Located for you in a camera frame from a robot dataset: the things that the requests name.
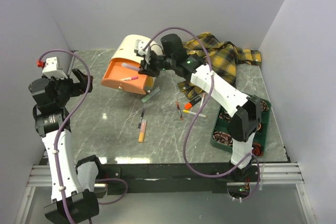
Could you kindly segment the yellow drawer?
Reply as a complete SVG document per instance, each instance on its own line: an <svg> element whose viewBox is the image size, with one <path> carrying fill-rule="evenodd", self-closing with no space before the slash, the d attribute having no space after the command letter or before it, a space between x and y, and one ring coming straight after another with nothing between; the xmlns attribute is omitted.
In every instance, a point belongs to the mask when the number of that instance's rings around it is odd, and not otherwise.
<svg viewBox="0 0 336 224"><path fill-rule="evenodd" d="M150 76L147 76L146 78L146 82L145 82L145 89L146 90L150 90L153 88L154 86L154 82L155 82L155 78L154 77L150 77Z"/></svg>

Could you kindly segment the white pen pink cap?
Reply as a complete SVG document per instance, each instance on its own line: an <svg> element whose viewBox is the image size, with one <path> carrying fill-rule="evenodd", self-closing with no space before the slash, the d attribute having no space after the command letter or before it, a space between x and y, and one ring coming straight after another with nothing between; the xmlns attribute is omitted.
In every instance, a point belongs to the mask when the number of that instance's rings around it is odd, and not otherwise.
<svg viewBox="0 0 336 224"><path fill-rule="evenodd" d="M132 81L132 80L137 80L139 77L138 76L134 76L134 77L127 77L127 78L123 78L120 79L121 81Z"/></svg>

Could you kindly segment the white pen yellow cap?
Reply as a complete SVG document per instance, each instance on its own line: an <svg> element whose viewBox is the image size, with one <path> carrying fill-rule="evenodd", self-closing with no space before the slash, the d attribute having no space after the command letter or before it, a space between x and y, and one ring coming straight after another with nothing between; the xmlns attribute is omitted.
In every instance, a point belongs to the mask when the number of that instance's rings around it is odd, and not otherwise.
<svg viewBox="0 0 336 224"><path fill-rule="evenodd" d="M194 115L194 116L199 116L201 118L207 118L207 115L204 115L204 114L201 114L201 113L192 112L192 111L189 111L189 110L183 110L183 113Z"/></svg>

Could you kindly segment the purple pastel marker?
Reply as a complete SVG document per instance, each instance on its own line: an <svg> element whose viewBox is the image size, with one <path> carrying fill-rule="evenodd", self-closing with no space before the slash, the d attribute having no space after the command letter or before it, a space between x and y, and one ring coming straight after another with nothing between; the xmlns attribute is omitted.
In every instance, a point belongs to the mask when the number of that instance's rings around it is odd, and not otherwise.
<svg viewBox="0 0 336 224"><path fill-rule="evenodd" d="M133 66L133 65L128 64L128 63L126 63L126 62L123 62L123 63L121 64L121 66L124 67L124 68L127 68L127 69L134 70L134 71L136 71L136 72L138 72L138 71L140 70L139 67Z"/></svg>

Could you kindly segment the pink top drawer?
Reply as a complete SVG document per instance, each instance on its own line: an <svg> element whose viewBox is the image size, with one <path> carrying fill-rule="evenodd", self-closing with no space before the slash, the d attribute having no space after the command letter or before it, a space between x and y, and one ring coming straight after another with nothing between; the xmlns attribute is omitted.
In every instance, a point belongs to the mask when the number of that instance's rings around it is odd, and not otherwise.
<svg viewBox="0 0 336 224"><path fill-rule="evenodd" d="M136 70L139 67L140 64L132 60L111 59L101 85L126 92L146 94L153 88L155 78L139 74Z"/></svg>

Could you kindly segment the red brown pen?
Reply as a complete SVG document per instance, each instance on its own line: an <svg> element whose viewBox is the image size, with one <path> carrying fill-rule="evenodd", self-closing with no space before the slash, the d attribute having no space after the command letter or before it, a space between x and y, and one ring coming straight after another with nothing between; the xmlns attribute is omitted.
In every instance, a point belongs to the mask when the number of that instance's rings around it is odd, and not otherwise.
<svg viewBox="0 0 336 224"><path fill-rule="evenodd" d="M180 119L181 119L181 121L182 121L182 120L183 120L182 111L181 111L181 109L180 109L179 101L178 101L177 98L176 98L176 107L177 107L177 111L178 111L178 113L179 113L179 117L180 117Z"/></svg>

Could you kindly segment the orange black highlighter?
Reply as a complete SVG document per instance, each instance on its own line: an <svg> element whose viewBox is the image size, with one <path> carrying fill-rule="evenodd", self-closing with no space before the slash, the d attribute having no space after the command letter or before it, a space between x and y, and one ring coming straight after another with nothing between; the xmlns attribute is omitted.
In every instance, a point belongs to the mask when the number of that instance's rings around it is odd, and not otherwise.
<svg viewBox="0 0 336 224"><path fill-rule="evenodd" d="M197 96L194 99L190 100L185 106L184 109L185 110L189 110L190 108L192 108L194 105L196 105L197 103L199 103L202 100L201 97Z"/></svg>

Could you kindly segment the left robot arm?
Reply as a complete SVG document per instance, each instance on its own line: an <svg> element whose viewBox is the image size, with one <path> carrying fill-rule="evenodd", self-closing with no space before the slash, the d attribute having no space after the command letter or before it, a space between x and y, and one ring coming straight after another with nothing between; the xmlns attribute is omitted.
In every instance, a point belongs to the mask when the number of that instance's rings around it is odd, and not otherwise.
<svg viewBox="0 0 336 224"><path fill-rule="evenodd" d="M73 69L70 77L54 76L33 81L28 89L36 104L33 107L35 130L45 146L51 172L51 204L44 208L52 223L80 223L99 213L94 184L104 179L105 170L95 155L78 163L71 154L71 113L66 104L72 97L86 96L92 90L92 76Z"/></svg>

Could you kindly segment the white pen orange cap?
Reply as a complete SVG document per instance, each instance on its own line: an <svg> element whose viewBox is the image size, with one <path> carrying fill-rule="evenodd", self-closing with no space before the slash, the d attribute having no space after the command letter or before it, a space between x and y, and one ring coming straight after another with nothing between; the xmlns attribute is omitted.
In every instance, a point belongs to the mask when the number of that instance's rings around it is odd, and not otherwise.
<svg viewBox="0 0 336 224"><path fill-rule="evenodd" d="M204 103L205 96L206 96L206 93L203 92L203 93L202 93L202 96L201 96L201 101L200 101L200 104L199 104L199 107L200 107L200 108L202 107L202 105L203 105L203 103Z"/></svg>

